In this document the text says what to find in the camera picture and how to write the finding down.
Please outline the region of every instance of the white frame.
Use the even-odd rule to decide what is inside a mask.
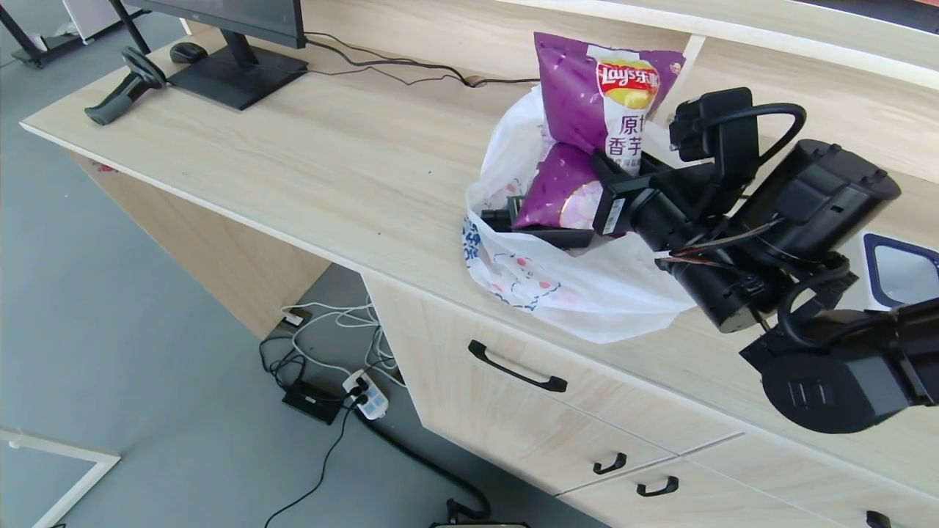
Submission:
[[[75,503],[84,497],[120,461],[120,455],[115,453],[96,451],[74,443],[61,442],[22,429],[0,426],[0,441],[8,442],[10,447],[26,447],[44,453],[95,462],[95,465],[88,470],[88,473],[80,478],[71,489],[66,491],[62,498],[49,508],[45,515],[39,518],[36,524],[33,524],[33,528],[49,528],[59,522]]]

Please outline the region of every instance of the printed plastic bag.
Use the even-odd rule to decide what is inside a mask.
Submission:
[[[506,304],[593,343],[666,328],[694,306],[654,264],[635,235],[565,252],[525,233],[497,233],[480,210],[506,206],[528,191],[544,149],[540,86],[506,112],[489,141],[480,180],[466,192],[463,254],[469,275]]]

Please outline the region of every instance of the robotic arm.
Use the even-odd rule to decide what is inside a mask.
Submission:
[[[793,125],[761,155],[757,116],[772,114],[793,116]],[[593,228],[639,234],[721,332],[761,324],[765,334],[740,353],[783,415],[819,432],[857,432],[939,401],[939,300],[834,310],[857,277],[833,250],[901,194],[886,171],[838,145],[796,142],[728,216],[805,119],[798,105],[754,106],[748,88],[682,103],[672,147],[683,161],[714,161],[674,169],[644,154],[632,178],[596,152],[604,192]]]

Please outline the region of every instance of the monitor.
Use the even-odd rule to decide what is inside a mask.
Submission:
[[[248,37],[306,45],[300,0],[128,0],[139,8],[213,25],[225,47],[171,75],[169,83],[244,110],[306,73],[307,63],[248,44]]]

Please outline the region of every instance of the lay's chip bag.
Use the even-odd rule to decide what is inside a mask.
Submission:
[[[602,192],[590,155],[601,149],[627,173],[638,173],[646,116],[675,84],[685,57],[545,33],[535,33],[534,44],[546,133],[576,150],[555,145],[544,154],[513,227],[590,228],[593,214],[585,211],[596,212]]]

